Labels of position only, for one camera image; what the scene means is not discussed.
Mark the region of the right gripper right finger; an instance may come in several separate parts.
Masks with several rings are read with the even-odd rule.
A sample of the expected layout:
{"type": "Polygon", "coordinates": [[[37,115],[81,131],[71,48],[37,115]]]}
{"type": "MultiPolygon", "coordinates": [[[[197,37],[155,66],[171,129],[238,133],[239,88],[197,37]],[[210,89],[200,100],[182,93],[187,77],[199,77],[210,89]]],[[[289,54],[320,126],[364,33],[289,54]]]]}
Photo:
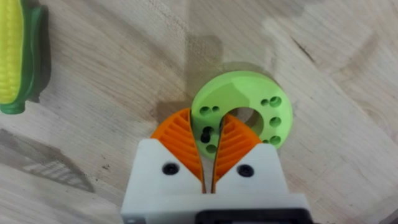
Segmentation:
{"type": "Polygon", "coordinates": [[[226,115],[216,153],[213,194],[287,194],[289,188],[276,148],[226,115]]]}

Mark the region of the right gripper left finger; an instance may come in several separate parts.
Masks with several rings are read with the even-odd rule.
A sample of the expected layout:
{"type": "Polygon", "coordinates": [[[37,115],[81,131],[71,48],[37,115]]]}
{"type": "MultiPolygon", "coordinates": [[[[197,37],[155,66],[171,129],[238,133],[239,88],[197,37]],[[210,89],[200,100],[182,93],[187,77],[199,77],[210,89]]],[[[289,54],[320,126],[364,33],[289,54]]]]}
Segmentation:
{"type": "Polygon", "coordinates": [[[170,115],[149,138],[139,142],[126,196],[203,193],[203,167],[193,137],[190,109],[185,108],[170,115]]]}

